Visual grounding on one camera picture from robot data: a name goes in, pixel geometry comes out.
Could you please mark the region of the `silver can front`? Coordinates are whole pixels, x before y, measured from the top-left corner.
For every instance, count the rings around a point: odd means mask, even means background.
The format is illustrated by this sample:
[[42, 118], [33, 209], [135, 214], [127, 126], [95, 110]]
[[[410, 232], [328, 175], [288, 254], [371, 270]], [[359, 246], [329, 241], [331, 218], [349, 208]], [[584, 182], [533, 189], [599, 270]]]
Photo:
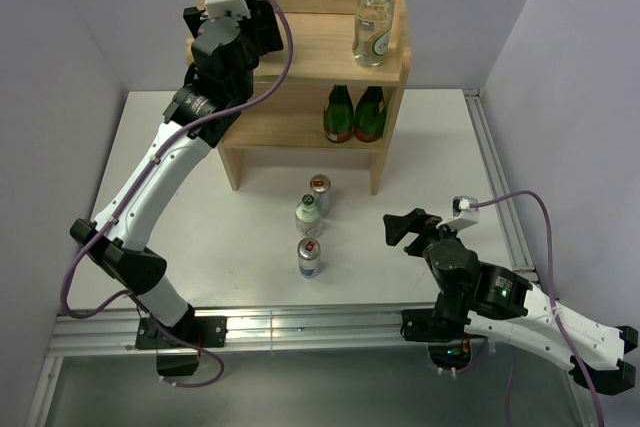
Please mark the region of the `silver can front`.
[[315, 277], [321, 265], [321, 247], [317, 239], [305, 237], [297, 246], [298, 268], [305, 278]]

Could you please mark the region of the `clear bottle green cap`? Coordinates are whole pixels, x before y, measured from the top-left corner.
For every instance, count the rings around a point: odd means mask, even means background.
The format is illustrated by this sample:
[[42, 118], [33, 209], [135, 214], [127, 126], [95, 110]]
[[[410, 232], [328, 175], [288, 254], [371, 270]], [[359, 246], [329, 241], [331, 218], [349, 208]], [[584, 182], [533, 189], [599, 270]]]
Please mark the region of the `clear bottle green cap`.
[[389, 48], [394, 0], [358, 0], [352, 54], [365, 67], [380, 65]]

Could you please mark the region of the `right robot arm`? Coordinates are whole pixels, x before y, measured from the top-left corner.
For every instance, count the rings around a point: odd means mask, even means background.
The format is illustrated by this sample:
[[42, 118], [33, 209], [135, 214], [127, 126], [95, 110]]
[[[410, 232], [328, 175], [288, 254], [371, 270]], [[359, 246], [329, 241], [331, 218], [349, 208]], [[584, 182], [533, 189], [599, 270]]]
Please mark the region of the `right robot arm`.
[[433, 307], [402, 311], [405, 340], [483, 336], [538, 355], [599, 394], [614, 396], [635, 386], [636, 369], [624, 359], [639, 344], [635, 328], [606, 326], [551, 301], [525, 277], [481, 261], [449, 222], [420, 208], [386, 214], [383, 223], [389, 246], [414, 235], [404, 251], [425, 260], [439, 289]]

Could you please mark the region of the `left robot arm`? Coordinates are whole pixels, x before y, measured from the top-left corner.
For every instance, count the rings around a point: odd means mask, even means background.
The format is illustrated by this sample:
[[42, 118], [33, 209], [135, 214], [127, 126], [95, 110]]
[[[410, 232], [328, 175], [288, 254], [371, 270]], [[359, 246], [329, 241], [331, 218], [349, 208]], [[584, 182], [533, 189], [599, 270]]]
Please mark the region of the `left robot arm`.
[[292, 49], [275, 0], [205, 0], [204, 8], [187, 8], [183, 17], [194, 37], [193, 60], [151, 147], [111, 203], [70, 229], [79, 255], [120, 283], [172, 346], [193, 338], [195, 311], [169, 281], [166, 260], [149, 248], [151, 234], [197, 164], [244, 110], [268, 98], [253, 95], [261, 57]]

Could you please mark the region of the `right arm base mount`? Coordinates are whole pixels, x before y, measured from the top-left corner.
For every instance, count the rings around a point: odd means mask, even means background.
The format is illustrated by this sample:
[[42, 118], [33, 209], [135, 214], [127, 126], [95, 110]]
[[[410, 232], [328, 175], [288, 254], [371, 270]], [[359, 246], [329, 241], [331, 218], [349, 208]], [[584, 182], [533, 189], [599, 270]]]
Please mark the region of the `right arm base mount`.
[[490, 351], [486, 337], [469, 334], [464, 327], [445, 320], [434, 308], [409, 308], [401, 311], [400, 335], [407, 342], [425, 343], [429, 360], [439, 374], [455, 376], [470, 370]]

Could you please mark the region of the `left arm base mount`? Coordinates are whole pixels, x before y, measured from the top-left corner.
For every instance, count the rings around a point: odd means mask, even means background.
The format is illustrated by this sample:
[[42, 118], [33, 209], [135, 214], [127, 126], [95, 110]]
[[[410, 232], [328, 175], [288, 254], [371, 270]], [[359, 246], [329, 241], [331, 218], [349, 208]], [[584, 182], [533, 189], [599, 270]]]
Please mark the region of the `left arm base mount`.
[[171, 354], [169, 350], [185, 348], [185, 343], [197, 348], [222, 348], [227, 334], [227, 318], [224, 316], [195, 316], [187, 320], [185, 328], [171, 328], [151, 318], [139, 321], [134, 343], [137, 351], [156, 353], [156, 370], [160, 376], [180, 380], [192, 376], [204, 357], [198, 350], [192, 354]]

